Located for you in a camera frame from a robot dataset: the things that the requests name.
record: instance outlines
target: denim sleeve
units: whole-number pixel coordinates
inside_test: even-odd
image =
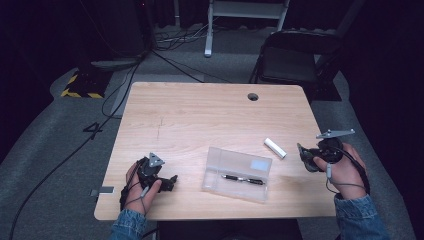
[[[341,239],[389,239],[387,230],[369,195],[344,200],[338,193],[334,197],[334,204]]]
[[[109,240],[139,240],[146,228],[146,218],[133,210],[124,209],[118,219],[112,225],[112,233]]]

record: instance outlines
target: person's left hand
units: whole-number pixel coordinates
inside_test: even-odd
[[[131,173],[133,172],[134,168],[137,166],[136,163],[134,163],[131,168],[128,170],[127,175],[126,175],[126,179],[128,182],[129,178],[131,177]],[[128,192],[128,197],[127,197],[127,201],[125,203],[125,207],[126,209],[130,209],[136,212],[139,212],[143,215],[146,215],[146,213],[149,211],[153,199],[155,198],[156,194],[158,193],[159,189],[160,189],[160,185],[162,184],[161,180],[157,180],[153,183],[152,187],[149,189],[149,191],[147,192],[147,194],[141,198],[138,199],[136,201],[133,201],[134,199],[140,198],[141,193],[143,192],[143,188],[141,187],[140,184],[140,180],[138,178],[138,174],[134,174],[132,181],[130,182],[128,188],[131,188],[131,186],[133,186],[131,189],[129,189]]]

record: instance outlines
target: pen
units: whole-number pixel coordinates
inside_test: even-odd
[[[225,179],[248,182],[248,183],[257,184],[257,185],[264,185],[265,184],[262,180],[259,180],[259,179],[241,178],[241,177],[236,177],[236,176],[232,176],[232,175],[221,175],[221,177],[223,177]]]

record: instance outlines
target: metal bracket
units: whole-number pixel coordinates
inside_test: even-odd
[[[163,165],[163,164],[165,164],[165,162],[162,159],[160,159],[158,156],[156,156],[156,154],[154,154],[154,153],[149,154],[149,166],[150,167],[157,167],[157,166],[160,166],[160,165]]]
[[[317,139],[318,138],[333,138],[333,137],[340,137],[340,136],[345,136],[345,135],[354,134],[354,133],[355,133],[355,130],[353,129],[345,130],[345,131],[332,131],[328,129],[327,132],[318,134],[316,138]]]
[[[114,187],[101,187],[99,190],[91,189],[90,196],[98,197],[100,194],[112,194],[114,192]]]

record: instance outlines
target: person's right hand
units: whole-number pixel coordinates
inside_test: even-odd
[[[350,144],[343,143],[343,150],[352,155],[352,157],[356,161],[358,161],[358,163],[365,169],[365,163],[359,157],[358,152]],[[320,169],[324,171],[327,170],[327,162],[325,162],[319,157],[314,157],[313,160]],[[331,181],[335,183],[333,184],[334,187],[340,191],[344,199],[361,198],[367,194],[365,188],[359,187],[364,186],[364,183],[362,182],[361,176],[359,175],[358,171],[353,166],[350,159],[348,159],[346,156],[343,156],[343,158],[339,162],[332,164]],[[339,185],[337,183],[355,184],[359,186]]]
[[[134,168],[136,168],[137,164],[134,163],[131,168],[128,170],[126,179],[129,180],[131,173],[133,172]],[[146,215],[147,212],[150,209],[150,206],[152,205],[152,202],[157,194],[157,192],[160,189],[160,185],[162,184],[161,180],[157,180],[153,183],[152,188],[147,192],[147,194],[142,199],[138,199],[143,192],[143,188],[141,187],[140,180],[138,178],[138,175],[135,174],[133,178],[131,179],[130,186],[131,189],[129,190],[127,202],[125,203],[125,208],[130,209],[136,212],[139,212],[143,215]]]

